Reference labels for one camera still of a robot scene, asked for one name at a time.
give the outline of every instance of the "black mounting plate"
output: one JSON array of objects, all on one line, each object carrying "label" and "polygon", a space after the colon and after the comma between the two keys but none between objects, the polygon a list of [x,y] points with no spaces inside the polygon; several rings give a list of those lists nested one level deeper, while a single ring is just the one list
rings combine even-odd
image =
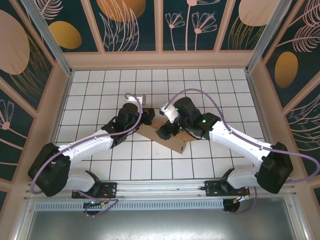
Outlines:
[{"label": "black mounting plate", "polygon": [[[207,197],[236,197],[244,193],[240,189],[233,189],[230,192],[225,192],[220,187],[220,180],[210,180],[204,182],[204,190]],[[249,188],[242,188],[248,195],[250,195]]]},{"label": "black mounting plate", "polygon": [[[90,197],[94,197],[96,199],[105,199],[106,195],[105,192],[109,195],[111,199],[115,199],[117,196],[117,183],[116,182],[102,182],[101,187],[97,195],[92,196],[89,192],[85,194],[89,195]],[[82,196],[80,193],[73,191],[71,197],[73,199],[86,199],[86,197]]]}]

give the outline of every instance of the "white tile floor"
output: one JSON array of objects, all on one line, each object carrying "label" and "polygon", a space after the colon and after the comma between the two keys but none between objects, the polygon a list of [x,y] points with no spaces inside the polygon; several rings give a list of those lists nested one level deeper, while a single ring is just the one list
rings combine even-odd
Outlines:
[{"label": "white tile floor", "polygon": [[[262,140],[243,69],[143,69],[76,71],[56,144],[74,142],[99,130],[126,103],[125,93],[146,94],[145,107],[159,108],[186,88],[209,93],[232,127]],[[197,92],[186,96],[202,113],[218,114],[205,96]],[[166,120],[157,109],[156,118]],[[103,181],[220,178],[229,168],[245,166],[252,164],[219,143],[195,140],[179,154],[137,133],[78,165]]]}]

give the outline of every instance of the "cardboard piece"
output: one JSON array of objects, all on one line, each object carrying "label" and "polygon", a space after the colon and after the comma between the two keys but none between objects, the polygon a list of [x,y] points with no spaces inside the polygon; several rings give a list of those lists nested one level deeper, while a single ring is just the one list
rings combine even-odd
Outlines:
[{"label": "cardboard piece", "polygon": [[180,154],[184,152],[187,142],[195,140],[183,131],[179,132],[176,136],[172,136],[169,140],[163,140],[156,133],[163,124],[165,124],[163,121],[154,118],[151,125],[141,125],[136,133]]}]

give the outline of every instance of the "wire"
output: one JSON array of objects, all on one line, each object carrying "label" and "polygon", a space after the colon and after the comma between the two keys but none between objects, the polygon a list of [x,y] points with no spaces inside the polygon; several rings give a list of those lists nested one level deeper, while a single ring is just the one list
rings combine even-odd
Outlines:
[{"label": "wire", "polygon": [[198,138],[198,137],[192,135],[188,130],[185,130],[185,129],[182,129],[182,130],[184,130],[188,135],[190,135],[191,137],[193,137],[195,140],[201,140],[201,139],[202,139],[201,137]]},{"label": "wire", "polygon": [[[76,190],[76,192],[84,197],[86,197],[87,199],[92,199],[92,200],[95,200],[95,201],[101,201],[101,199],[99,198],[96,198],[96,197],[92,197],[92,196],[89,196],[87,194],[85,194],[84,192],[82,191],[79,191],[79,190]],[[114,202],[113,204],[111,204],[110,206],[108,206],[106,209],[104,210],[101,210],[100,212],[98,212],[97,214],[95,215],[90,215],[88,213],[88,208],[92,207],[91,205],[88,205],[85,209],[84,209],[84,213],[85,215],[88,217],[88,218],[96,218],[96,217],[99,217],[103,214],[106,214],[111,208],[113,208],[118,202],[119,202],[119,199],[117,198],[114,198],[114,199],[109,199],[108,201],[104,202],[104,205],[110,203],[110,202]]]},{"label": "wire", "polygon": [[105,199],[107,199],[107,197],[108,197],[108,199],[110,200],[110,196],[109,196],[109,194],[107,193],[106,190],[102,189],[101,192],[104,192]]},{"label": "wire", "polygon": [[[74,149],[75,147],[77,147],[77,146],[79,146],[79,145],[81,145],[81,144],[84,144],[84,143],[86,143],[86,142],[88,142],[88,141],[98,140],[98,139],[103,138],[103,137],[110,137],[110,136],[117,136],[117,135],[126,134],[126,133],[129,133],[130,131],[132,131],[133,129],[136,128],[136,126],[139,124],[139,122],[140,122],[140,120],[141,120],[143,109],[142,109],[142,105],[141,105],[139,99],[138,99],[136,96],[134,96],[134,95],[131,94],[131,93],[126,93],[126,94],[124,95],[124,97],[125,97],[126,99],[128,99],[128,96],[133,97],[133,98],[137,101],[137,103],[138,103],[138,107],[139,107],[139,117],[138,117],[136,123],[135,123],[132,127],[130,127],[129,129],[127,129],[127,130],[125,130],[125,131],[115,132],[115,133],[106,133],[106,134],[101,134],[101,135],[98,136],[98,137],[92,136],[92,137],[86,138],[86,139],[84,139],[84,140],[81,140],[81,141],[79,141],[79,142],[77,142],[77,143],[75,143],[75,144],[73,144],[73,145],[71,145],[71,146],[69,146],[69,147],[67,147],[67,148],[65,148],[65,149],[57,152],[57,153],[54,154],[53,156],[51,156],[51,157],[40,167],[39,171],[35,174],[35,176],[34,176],[34,178],[33,178],[33,180],[32,180],[31,186],[30,186],[30,191],[31,191],[32,194],[37,195],[37,194],[41,194],[41,193],[42,193],[42,191],[35,191],[36,181],[37,181],[39,175],[40,175],[40,174],[42,173],[42,171],[45,169],[45,167],[46,167],[49,163],[51,163],[51,162],[52,162],[56,157],[58,157],[59,155],[65,153],[65,152],[67,152],[67,151],[70,151],[70,150]],[[96,201],[101,201],[101,199],[98,199],[98,198],[95,198],[95,197],[91,197],[91,196],[85,194],[84,192],[82,192],[82,191],[80,191],[80,190],[76,190],[76,192],[79,193],[79,194],[81,194],[82,196],[88,198],[88,199],[92,199],[92,200],[96,200]],[[106,213],[110,208],[112,208],[114,205],[116,205],[117,202],[119,202],[119,200],[118,200],[118,199],[110,199],[107,203],[109,203],[109,202],[115,202],[115,203],[111,204],[106,210],[100,211],[99,213],[97,213],[97,214],[95,215],[96,217],[97,217],[97,216],[100,216],[100,215],[102,215],[102,214],[104,214],[104,213]]]},{"label": "wire", "polygon": [[294,156],[298,156],[298,157],[301,157],[301,158],[308,159],[308,160],[310,160],[310,161],[315,163],[316,169],[312,174],[310,174],[307,177],[304,177],[304,178],[301,178],[301,179],[297,179],[297,180],[287,180],[286,181],[287,184],[296,184],[296,183],[301,183],[301,182],[304,182],[304,181],[308,181],[308,180],[312,179],[313,177],[315,177],[320,172],[320,163],[319,163],[319,161],[316,160],[315,158],[311,157],[311,156],[308,156],[308,155],[305,155],[305,154],[302,154],[302,153],[299,153],[299,152],[290,152],[290,151],[284,151],[284,150],[278,150],[278,149],[273,149],[273,148],[269,148],[269,147],[264,147],[264,146],[261,146],[261,145],[255,143],[255,142],[252,142],[252,141],[246,139],[245,137],[237,134],[236,132],[232,131],[230,126],[227,124],[227,122],[225,120],[225,117],[224,117],[223,113],[221,112],[220,108],[218,107],[218,105],[216,104],[216,102],[212,99],[212,97],[209,94],[207,94],[206,92],[204,92],[202,90],[195,89],[195,88],[188,88],[188,89],[182,90],[182,91],[178,92],[176,95],[174,95],[173,98],[170,99],[170,101],[167,103],[167,105],[164,107],[164,109],[167,109],[168,106],[175,100],[175,98],[177,96],[179,96],[182,93],[188,92],[188,91],[196,91],[196,92],[204,94],[207,98],[209,98],[209,100],[213,103],[213,105],[215,106],[215,108],[219,112],[221,120],[222,120],[225,128],[231,134],[235,135],[236,137],[238,137],[239,139],[245,141],[246,143],[249,143],[249,144],[251,144],[251,145],[253,145],[253,146],[255,146],[255,147],[259,148],[259,149],[264,149],[264,150],[267,150],[267,151],[270,151],[270,152],[274,152],[274,153],[278,153],[278,154],[294,155]]},{"label": "wire", "polygon": [[245,195],[247,195],[247,196],[250,196],[250,194],[248,194],[246,191],[244,191],[242,188],[240,188],[240,191],[243,193],[243,194],[245,194]]},{"label": "wire", "polygon": [[136,133],[137,131],[138,131],[138,129],[135,130],[135,131],[133,131],[132,133],[128,134],[127,137],[128,137],[128,136],[131,136],[132,134]]},{"label": "wire", "polygon": [[251,207],[249,207],[247,210],[244,210],[244,211],[231,212],[232,214],[234,214],[234,215],[247,214],[247,213],[251,212],[251,211],[256,207],[257,198],[258,198],[258,193],[257,193],[257,188],[256,188],[255,186],[253,187],[253,189],[254,189],[254,202],[253,202],[253,204],[251,205]]}]

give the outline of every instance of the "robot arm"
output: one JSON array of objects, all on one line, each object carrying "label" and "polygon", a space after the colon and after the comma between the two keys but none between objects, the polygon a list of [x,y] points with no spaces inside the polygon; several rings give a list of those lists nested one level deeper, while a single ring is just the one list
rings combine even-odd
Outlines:
[{"label": "robot arm", "polygon": [[288,155],[265,149],[273,148],[286,151],[287,148],[283,144],[278,142],[273,146],[230,127],[232,132],[263,146],[263,148],[256,147],[233,135],[218,116],[212,113],[201,114],[188,97],[179,99],[168,108],[165,106],[166,104],[160,108],[160,113],[166,115],[168,121],[157,130],[160,138],[167,140],[171,134],[176,135],[181,130],[186,131],[193,133],[194,136],[223,144],[252,162],[253,167],[231,168],[224,174],[220,181],[220,187],[225,192],[242,187],[261,186],[266,191],[276,194],[293,171]]},{"label": "robot arm", "polygon": [[[142,110],[140,122],[133,131],[136,131],[141,124],[151,125],[151,121],[155,117],[153,108],[143,108]],[[28,176],[34,179],[39,169],[51,156],[69,149],[49,163],[40,173],[35,183],[47,197],[52,197],[63,190],[80,190],[95,196],[100,191],[101,181],[91,171],[83,171],[77,168],[77,163],[93,154],[121,144],[127,139],[128,133],[112,136],[106,136],[106,134],[115,134],[128,130],[135,125],[138,118],[137,106],[133,103],[126,103],[119,110],[118,116],[111,119],[108,124],[94,134],[60,146],[55,146],[53,143],[44,145],[31,165]],[[94,137],[92,140],[86,141],[86,139],[92,137]],[[79,142],[82,142],[82,144],[74,148],[70,147]]]}]

